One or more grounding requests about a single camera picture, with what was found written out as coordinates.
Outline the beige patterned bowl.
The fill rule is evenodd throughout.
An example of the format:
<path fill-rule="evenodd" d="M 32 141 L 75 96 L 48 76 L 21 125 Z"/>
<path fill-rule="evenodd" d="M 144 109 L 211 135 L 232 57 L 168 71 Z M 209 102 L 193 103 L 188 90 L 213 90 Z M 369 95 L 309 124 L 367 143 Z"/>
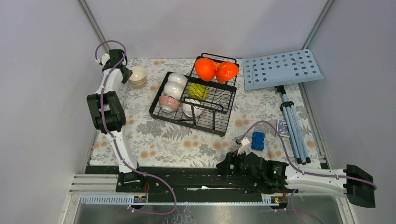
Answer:
<path fill-rule="evenodd" d="M 129 78 L 129 81 L 132 81 L 134 84 L 139 84 L 144 79 L 147 79 L 147 72 L 143 67 L 132 67 L 131 70 L 133 71 L 132 76 Z"/>

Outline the plain beige bowl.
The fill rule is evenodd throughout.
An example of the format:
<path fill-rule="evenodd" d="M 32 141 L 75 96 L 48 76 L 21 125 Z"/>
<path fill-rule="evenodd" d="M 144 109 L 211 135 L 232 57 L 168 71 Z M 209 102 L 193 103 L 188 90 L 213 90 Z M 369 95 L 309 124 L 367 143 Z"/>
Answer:
<path fill-rule="evenodd" d="M 134 84 L 134 83 L 132 83 L 132 81 L 129 81 L 128 83 L 135 89 L 141 89 L 147 85 L 147 79 L 144 79 L 139 84 Z"/>

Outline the black wire dish rack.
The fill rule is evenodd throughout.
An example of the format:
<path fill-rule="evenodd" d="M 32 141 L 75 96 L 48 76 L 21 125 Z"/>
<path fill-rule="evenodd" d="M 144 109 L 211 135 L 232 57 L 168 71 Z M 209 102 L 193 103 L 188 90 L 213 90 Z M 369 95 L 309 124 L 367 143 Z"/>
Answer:
<path fill-rule="evenodd" d="M 167 72 L 162 84 L 149 108 L 149 114 L 154 119 L 160 119 L 176 125 L 200 130 L 223 137 L 226 134 L 231 116 L 232 106 L 237 88 L 236 77 L 225 83 L 216 79 L 205 82 L 199 78 L 196 69 L 192 68 L 186 75 L 187 84 L 181 95 L 181 105 L 188 109 L 201 109 L 202 112 L 192 112 L 188 117 L 181 107 L 166 113 L 160 106 L 160 96 L 165 95 L 165 85 L 171 72 Z"/>

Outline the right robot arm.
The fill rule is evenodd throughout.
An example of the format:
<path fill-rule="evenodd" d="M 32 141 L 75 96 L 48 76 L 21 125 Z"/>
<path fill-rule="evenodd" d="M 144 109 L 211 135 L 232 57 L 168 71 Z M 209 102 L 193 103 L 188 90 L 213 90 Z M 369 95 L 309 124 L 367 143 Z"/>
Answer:
<path fill-rule="evenodd" d="M 376 207 L 374 178 L 356 165 L 348 164 L 345 169 L 295 168 L 254 153 L 229 152 L 216 168 L 220 175 L 241 177 L 241 188 L 248 193 L 274 194 L 296 189 L 346 196 L 353 205 Z"/>

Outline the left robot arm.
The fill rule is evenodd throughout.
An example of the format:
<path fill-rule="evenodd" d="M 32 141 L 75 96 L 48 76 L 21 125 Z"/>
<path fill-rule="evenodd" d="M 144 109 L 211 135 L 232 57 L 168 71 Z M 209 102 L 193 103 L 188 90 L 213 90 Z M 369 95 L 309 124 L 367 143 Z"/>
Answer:
<path fill-rule="evenodd" d="M 127 142 L 126 114 L 116 92 L 120 84 L 128 81 L 132 71 L 126 67 L 126 54 L 121 49 L 109 50 L 97 62 L 103 67 L 103 79 L 98 90 L 86 98 L 91 119 L 114 150 L 119 167 L 118 185 L 127 185 L 138 192 L 144 188 L 145 180 Z"/>

